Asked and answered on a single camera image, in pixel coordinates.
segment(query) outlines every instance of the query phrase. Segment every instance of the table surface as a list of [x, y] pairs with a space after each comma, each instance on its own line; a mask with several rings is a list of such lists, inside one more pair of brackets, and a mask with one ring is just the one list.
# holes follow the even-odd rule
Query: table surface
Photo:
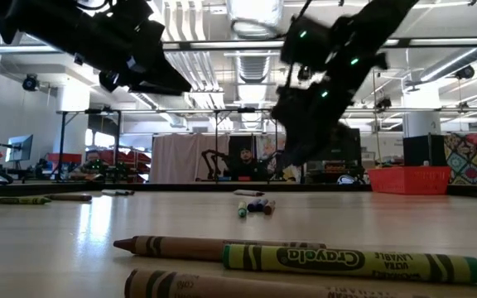
[[123, 297], [134, 268], [477, 297], [477, 286], [224, 270], [221, 264], [134, 257], [112, 246], [134, 235], [294, 240], [368, 251], [477, 257], [477, 199], [374, 193], [268, 193], [273, 216], [237, 217], [230, 193], [138, 192], [91, 203], [0, 205], [0, 297]]

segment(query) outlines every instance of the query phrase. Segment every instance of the red plastic bin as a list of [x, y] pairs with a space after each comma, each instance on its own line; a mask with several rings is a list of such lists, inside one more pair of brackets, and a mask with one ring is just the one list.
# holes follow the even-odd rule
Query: red plastic bin
[[444, 195], [449, 166], [402, 166], [368, 170], [374, 192], [402, 195]]

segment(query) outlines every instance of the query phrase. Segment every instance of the green crayon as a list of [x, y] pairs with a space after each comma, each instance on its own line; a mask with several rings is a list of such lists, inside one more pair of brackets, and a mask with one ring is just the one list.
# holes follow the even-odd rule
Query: green crayon
[[246, 214], [248, 214], [246, 202], [238, 203], [238, 216], [243, 218], [246, 217]]
[[223, 262], [228, 269], [477, 283], [476, 258], [442, 254], [231, 244], [224, 247]]
[[0, 197], [0, 204], [45, 204], [51, 200], [44, 196]]

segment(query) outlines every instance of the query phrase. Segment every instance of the monitor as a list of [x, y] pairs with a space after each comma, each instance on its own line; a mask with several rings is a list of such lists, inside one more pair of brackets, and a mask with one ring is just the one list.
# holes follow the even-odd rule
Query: monitor
[[8, 139], [8, 145], [11, 145], [12, 148], [7, 149], [6, 162], [31, 159], [32, 135], [11, 137]]

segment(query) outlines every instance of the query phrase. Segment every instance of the white pillar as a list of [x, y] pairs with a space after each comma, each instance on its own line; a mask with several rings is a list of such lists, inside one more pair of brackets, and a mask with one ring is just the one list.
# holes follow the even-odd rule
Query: white pillar
[[[440, 108], [439, 89], [436, 84], [417, 86], [418, 91], [404, 92], [405, 108]], [[441, 120], [438, 112], [410, 112], [403, 119], [404, 137], [425, 136], [428, 133], [441, 134]]]
[[[89, 108], [89, 88], [76, 79], [68, 81], [64, 87], [58, 88], [58, 110], [83, 111]], [[68, 122], [74, 114], [66, 116]], [[60, 152], [60, 131], [62, 117], [58, 116], [60, 126], [53, 144], [53, 152]], [[88, 115], [78, 114], [66, 126], [64, 133], [64, 153], [85, 153], [85, 135], [88, 129]]]

